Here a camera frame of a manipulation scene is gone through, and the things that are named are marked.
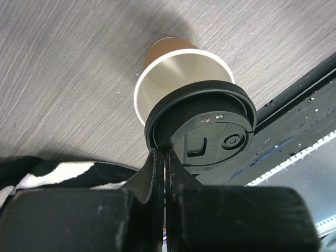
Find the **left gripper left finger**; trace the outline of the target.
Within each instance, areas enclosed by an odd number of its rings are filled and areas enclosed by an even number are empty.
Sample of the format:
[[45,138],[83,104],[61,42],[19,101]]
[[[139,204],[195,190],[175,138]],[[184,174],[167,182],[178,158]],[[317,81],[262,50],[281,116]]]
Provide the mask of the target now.
[[35,188],[1,208],[1,251],[161,251],[164,158],[117,189]]

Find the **single brown paper cup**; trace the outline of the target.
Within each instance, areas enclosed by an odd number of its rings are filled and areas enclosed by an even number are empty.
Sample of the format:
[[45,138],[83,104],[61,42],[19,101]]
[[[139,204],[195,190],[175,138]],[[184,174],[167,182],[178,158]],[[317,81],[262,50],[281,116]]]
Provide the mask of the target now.
[[179,37],[166,37],[148,50],[135,85],[133,104],[142,125],[172,91],[191,83],[221,80],[235,83],[233,73],[219,56]]

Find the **black plastic cup lid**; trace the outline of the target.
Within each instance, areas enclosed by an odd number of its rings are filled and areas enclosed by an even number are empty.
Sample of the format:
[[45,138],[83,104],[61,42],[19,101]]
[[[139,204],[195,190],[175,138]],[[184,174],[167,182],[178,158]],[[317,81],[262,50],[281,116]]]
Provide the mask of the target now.
[[182,165],[199,175],[241,155],[257,123],[248,94],[227,81],[185,85],[163,96],[145,123],[149,149],[172,150]]

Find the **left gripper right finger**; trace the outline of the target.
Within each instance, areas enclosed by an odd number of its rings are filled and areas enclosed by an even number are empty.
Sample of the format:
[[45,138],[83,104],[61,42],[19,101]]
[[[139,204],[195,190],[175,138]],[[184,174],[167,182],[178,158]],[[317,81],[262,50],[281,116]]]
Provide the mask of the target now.
[[320,238],[300,194],[289,187],[201,184],[169,151],[168,251],[318,251]]

